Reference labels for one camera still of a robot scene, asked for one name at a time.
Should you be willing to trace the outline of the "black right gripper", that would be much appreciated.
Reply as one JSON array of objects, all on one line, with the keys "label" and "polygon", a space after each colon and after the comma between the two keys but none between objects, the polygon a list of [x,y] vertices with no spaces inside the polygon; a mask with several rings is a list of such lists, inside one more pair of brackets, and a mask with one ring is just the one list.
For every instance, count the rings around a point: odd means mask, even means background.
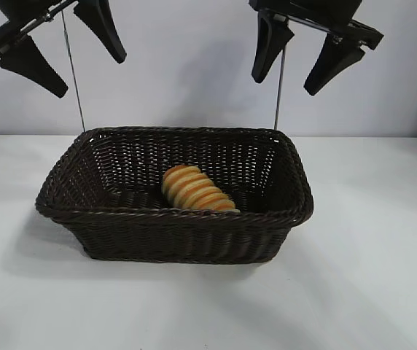
[{"label": "black right gripper", "polygon": [[257,13],[257,49],[252,77],[262,83],[271,66],[294,33],[289,19],[327,32],[323,47],[308,75],[304,88],[316,95],[330,80],[365,56],[360,44],[374,50],[383,34],[353,19],[361,0],[253,0],[249,5]]}]

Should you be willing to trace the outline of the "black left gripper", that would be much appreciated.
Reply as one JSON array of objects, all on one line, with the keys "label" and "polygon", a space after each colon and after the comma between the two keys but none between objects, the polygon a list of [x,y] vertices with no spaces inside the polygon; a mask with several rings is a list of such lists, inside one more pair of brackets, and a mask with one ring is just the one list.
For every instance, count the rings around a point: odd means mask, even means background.
[{"label": "black left gripper", "polygon": [[[0,51],[9,45],[0,53],[0,68],[35,82],[58,98],[64,97],[69,89],[67,84],[26,34],[51,21],[71,4],[72,1],[60,0],[0,1],[0,11],[7,18],[0,26]],[[109,0],[79,0],[74,14],[97,36],[117,63],[125,61],[127,53],[117,33]]]}]

